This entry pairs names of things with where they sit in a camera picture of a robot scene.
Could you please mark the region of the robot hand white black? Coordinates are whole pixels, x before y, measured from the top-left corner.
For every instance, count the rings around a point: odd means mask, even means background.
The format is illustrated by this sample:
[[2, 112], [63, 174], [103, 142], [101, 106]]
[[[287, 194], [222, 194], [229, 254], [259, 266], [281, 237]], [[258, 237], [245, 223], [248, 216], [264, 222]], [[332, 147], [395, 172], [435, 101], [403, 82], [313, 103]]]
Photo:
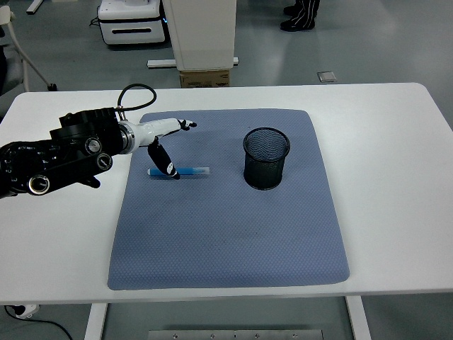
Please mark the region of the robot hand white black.
[[129, 124], [128, 126], [132, 129], [129, 153], [135, 152], [139, 147], [146, 147], [148, 155], [161, 173], [173, 179], [179, 179], [180, 174], [173, 165], [168, 153], [160, 144], [159, 139], [180, 130], [187, 131], [190, 128], [195, 128], [197, 124], [191, 120], [166, 118], [138, 125]]

